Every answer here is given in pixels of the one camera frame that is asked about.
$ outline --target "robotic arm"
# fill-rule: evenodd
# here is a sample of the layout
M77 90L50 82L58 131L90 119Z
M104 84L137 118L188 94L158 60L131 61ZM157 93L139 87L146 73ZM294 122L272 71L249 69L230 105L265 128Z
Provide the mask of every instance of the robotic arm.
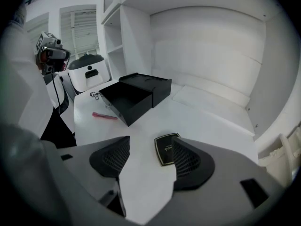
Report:
M136 225L121 217L126 209L118 180L130 156L129 137L57 150L28 131L0 130L4 168L44 217L61 225ZM177 137L172 145L174 193L148 226L254 225L283 192L241 154Z
M52 33L42 32L36 45L38 60L43 65L42 75L66 70L70 52L63 49L62 41Z

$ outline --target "black mesh panel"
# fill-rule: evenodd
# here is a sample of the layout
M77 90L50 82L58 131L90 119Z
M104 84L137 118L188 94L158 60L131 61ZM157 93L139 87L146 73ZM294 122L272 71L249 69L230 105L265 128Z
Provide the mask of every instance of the black mesh panel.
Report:
M187 176L200 166L200 157L191 150L186 149L177 142L174 142L173 149L177 178Z
M103 162L120 173L129 156L130 143L128 140L119 148L104 153Z

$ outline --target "white wall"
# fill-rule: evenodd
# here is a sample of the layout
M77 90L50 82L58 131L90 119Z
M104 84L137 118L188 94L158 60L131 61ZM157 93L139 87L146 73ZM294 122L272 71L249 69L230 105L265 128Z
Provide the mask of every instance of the white wall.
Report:
M103 37L103 25L100 22L100 12L97 11L100 7L100 0L38 0L26 7L27 18L26 21L30 21L37 16L49 13L49 32L53 33L57 37L61 37L60 26L60 9L64 8L61 12L67 12L67 7L81 6L81 5L96 5L96 24L97 24L97 37L101 51L105 51L102 56L106 57L106 49L104 45Z
M251 94L262 62L264 22L213 7L172 9L150 20L154 69L193 75Z
M276 120L292 92L299 67L299 35L283 12L266 22L261 70L247 108L258 139Z
M290 94L282 112L274 123L259 137L255 144L258 151L265 150L273 144L280 134L288 136L301 122L301 60L292 93Z

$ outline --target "white machine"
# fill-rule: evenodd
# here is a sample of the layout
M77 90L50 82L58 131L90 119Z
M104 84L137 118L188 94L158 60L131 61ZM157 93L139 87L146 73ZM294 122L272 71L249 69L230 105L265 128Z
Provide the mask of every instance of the white machine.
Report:
M101 55L85 55L72 61L67 69L77 95L110 80L108 69Z
M59 74L54 73L53 79L51 74L45 75L44 81L53 107L60 113L60 117L73 134L75 132L73 120L74 103L65 90Z

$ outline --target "open black box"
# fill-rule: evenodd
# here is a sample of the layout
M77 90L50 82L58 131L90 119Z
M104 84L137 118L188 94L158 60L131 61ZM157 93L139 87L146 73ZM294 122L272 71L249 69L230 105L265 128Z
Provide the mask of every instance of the open black box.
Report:
M171 80L133 73L99 92L104 102L130 126L170 95Z

